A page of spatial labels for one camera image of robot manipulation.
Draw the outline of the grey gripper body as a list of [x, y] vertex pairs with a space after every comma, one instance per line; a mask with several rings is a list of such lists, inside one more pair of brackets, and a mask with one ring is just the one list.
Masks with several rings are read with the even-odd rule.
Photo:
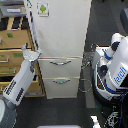
[[23, 50], [23, 57], [25, 60], [28, 60], [29, 62], [36, 62], [38, 55], [34, 51]]

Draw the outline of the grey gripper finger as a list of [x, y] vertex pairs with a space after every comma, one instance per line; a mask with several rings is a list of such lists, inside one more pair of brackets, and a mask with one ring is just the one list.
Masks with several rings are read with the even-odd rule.
[[22, 51], [23, 51], [23, 50], [26, 50], [27, 47], [28, 47], [28, 43], [25, 43], [23, 46], [21, 46]]
[[41, 54], [42, 54], [41, 49], [37, 49], [37, 50], [35, 50], [35, 52], [37, 53], [38, 56], [41, 56]]

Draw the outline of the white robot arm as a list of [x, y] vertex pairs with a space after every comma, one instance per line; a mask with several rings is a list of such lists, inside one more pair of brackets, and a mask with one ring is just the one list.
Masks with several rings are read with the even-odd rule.
[[37, 48], [35, 51], [27, 49], [27, 45], [21, 47], [23, 62], [16, 76], [3, 91], [0, 99], [0, 128], [14, 128], [16, 123], [16, 107], [21, 103], [27, 89], [35, 75], [35, 63], [42, 54]]

